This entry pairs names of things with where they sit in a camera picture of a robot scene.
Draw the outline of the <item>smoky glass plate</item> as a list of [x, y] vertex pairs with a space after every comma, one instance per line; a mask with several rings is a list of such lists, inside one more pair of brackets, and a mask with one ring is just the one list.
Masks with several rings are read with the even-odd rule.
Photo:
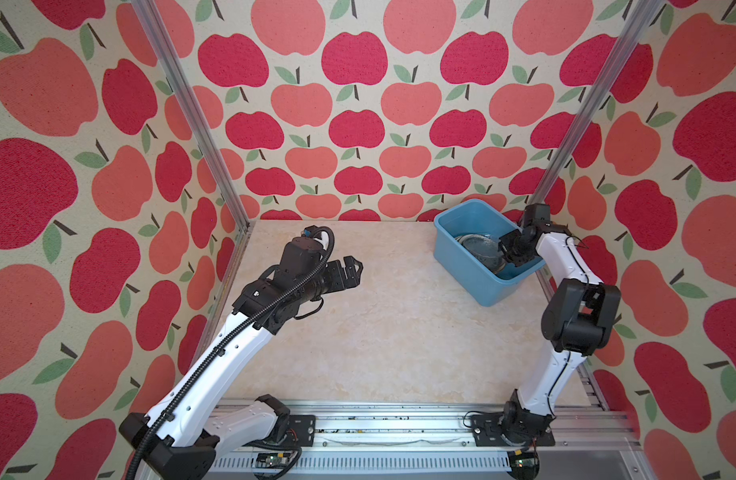
[[464, 234], [456, 241], [493, 274], [500, 273], [507, 262], [499, 242], [484, 234]]

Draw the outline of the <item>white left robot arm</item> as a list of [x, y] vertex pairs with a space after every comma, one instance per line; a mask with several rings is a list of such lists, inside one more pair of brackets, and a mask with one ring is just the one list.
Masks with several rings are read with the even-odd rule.
[[133, 448], [126, 478], [201, 479], [214, 461], [239, 447], [279, 457], [256, 478], [279, 479], [300, 461], [303, 446], [290, 410], [262, 395], [235, 414], [211, 413], [250, 360], [290, 320], [303, 320], [302, 305], [324, 304], [327, 294], [359, 285], [363, 265], [352, 256], [331, 257], [335, 235], [309, 226], [289, 241], [279, 263], [247, 284], [224, 326], [180, 382], [145, 413], [130, 413], [119, 427]]

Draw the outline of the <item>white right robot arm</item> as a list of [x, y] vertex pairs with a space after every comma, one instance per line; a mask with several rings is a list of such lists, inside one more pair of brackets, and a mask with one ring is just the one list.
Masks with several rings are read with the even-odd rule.
[[546, 432], [559, 394], [577, 367], [608, 344], [616, 323], [621, 292], [593, 272], [577, 244], [567, 226], [551, 220], [547, 204], [528, 205], [520, 227], [499, 239], [507, 262], [521, 266], [539, 257], [556, 283], [541, 318], [548, 345], [501, 417], [502, 436], [512, 445], [530, 443]]

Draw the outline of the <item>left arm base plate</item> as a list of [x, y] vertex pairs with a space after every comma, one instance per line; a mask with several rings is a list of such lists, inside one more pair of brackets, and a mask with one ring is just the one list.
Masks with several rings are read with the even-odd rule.
[[266, 438], [249, 442], [248, 446], [273, 450], [312, 447], [316, 433], [316, 420], [315, 415], [288, 415], [277, 421]]

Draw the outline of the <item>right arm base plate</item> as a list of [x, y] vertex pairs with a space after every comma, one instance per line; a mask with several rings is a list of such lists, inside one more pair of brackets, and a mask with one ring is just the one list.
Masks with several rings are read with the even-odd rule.
[[528, 415], [504, 420], [503, 413], [472, 415], [471, 432], [478, 447], [522, 448], [536, 444], [552, 447], [556, 440], [550, 427], [553, 417]]

